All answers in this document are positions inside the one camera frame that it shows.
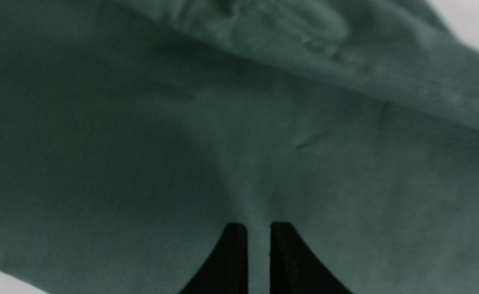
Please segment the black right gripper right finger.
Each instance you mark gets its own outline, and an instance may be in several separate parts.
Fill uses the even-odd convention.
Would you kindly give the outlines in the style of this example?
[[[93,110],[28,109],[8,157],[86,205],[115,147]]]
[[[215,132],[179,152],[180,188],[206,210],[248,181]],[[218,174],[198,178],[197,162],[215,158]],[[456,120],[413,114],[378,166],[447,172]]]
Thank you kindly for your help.
[[[271,223],[271,294],[350,294],[290,222]]]

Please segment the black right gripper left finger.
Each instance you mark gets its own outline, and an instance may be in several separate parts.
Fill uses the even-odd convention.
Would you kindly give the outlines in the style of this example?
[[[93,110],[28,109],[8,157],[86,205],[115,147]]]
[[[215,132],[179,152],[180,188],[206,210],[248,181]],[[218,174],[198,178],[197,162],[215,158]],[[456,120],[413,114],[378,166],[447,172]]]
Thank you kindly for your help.
[[[245,225],[228,223],[217,244],[181,294],[248,293],[248,236]]]

